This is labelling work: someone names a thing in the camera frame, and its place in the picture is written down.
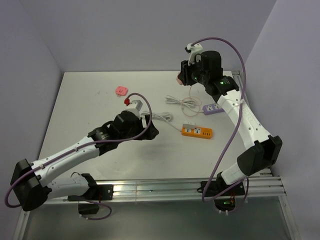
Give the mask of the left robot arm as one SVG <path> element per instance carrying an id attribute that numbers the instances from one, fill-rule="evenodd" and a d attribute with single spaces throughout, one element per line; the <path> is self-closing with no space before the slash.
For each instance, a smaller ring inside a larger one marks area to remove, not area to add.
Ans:
<path id="1" fill-rule="evenodd" d="M 122 142 L 153 140 L 158 134 L 150 115 L 142 118 L 124 110 L 114 120 L 95 128 L 59 153 L 33 162 L 20 160 L 15 165 L 4 203 L 9 208 L 21 207 L 28 212 L 49 199 L 65 196 L 74 201 L 91 201 L 99 188 L 89 173 L 60 180 L 57 177 L 85 161 L 115 150 Z"/>

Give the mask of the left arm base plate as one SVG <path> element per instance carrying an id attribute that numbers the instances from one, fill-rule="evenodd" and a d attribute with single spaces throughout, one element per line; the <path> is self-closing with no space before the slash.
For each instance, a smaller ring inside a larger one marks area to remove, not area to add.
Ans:
<path id="1" fill-rule="evenodd" d="M 67 200 L 70 202 L 75 201 L 109 201 L 113 199 L 114 186 L 112 184 L 98 184 L 91 187 L 85 194 L 81 196 L 70 195 Z"/>

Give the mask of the orange power strip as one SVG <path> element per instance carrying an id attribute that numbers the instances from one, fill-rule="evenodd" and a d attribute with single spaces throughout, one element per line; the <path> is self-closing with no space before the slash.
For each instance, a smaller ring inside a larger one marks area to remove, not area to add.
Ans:
<path id="1" fill-rule="evenodd" d="M 183 127 L 181 130 L 181 135 L 186 137 L 200 138 L 200 139 L 211 139 L 213 137 L 213 130 L 211 128 L 206 127 L 198 127 L 195 128 L 185 128 Z"/>

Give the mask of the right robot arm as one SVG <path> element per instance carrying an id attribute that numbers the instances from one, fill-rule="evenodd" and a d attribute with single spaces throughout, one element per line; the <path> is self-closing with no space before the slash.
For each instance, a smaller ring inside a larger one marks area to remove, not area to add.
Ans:
<path id="1" fill-rule="evenodd" d="M 178 75 L 181 84 L 203 85 L 206 93 L 235 125 L 235 131 L 245 147 L 236 163 L 217 175 L 216 189 L 220 194 L 227 195 L 233 190 L 234 183 L 274 165 L 283 142 L 279 136 L 272 136 L 262 126 L 242 97 L 235 80 L 223 74 L 219 52 L 188 50 L 188 53 L 189 59 L 181 62 Z"/>

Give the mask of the pink charger block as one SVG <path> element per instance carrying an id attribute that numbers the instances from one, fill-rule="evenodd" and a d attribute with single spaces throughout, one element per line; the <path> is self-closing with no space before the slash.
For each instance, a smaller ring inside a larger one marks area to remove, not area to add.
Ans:
<path id="1" fill-rule="evenodd" d="M 183 82 L 182 82 L 181 79 L 180 79 L 180 73 L 181 73 L 181 72 L 178 73 L 178 75 L 177 75 L 177 77 L 176 77 L 176 81 L 178 82 L 179 85 L 182 86 L 182 85 L 183 85 Z"/>

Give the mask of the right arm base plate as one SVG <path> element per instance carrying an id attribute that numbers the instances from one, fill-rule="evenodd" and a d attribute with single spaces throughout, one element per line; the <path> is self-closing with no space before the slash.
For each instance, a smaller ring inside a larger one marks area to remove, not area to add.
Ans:
<path id="1" fill-rule="evenodd" d="M 206 184 L 207 184 L 207 181 L 201 181 L 200 187 L 196 191 L 198 193 L 202 194 Z M 205 196 L 206 197 L 214 197 L 228 187 L 229 187 L 229 185 L 218 186 L 217 181 L 213 180 L 210 183 L 208 190 L 206 191 Z M 242 182 L 222 194 L 222 196 L 229 196 L 229 197 L 231 197 L 231 196 L 244 196 L 244 195 L 245 195 L 245 188 L 244 188 L 244 184 Z"/>

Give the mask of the white plug adapter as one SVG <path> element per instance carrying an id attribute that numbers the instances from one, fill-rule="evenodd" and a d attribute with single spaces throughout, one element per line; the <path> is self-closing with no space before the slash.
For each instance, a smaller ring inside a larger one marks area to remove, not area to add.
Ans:
<path id="1" fill-rule="evenodd" d="M 182 127 L 185 129 L 194 129 L 196 124 L 194 122 L 185 122 L 182 124 Z"/>

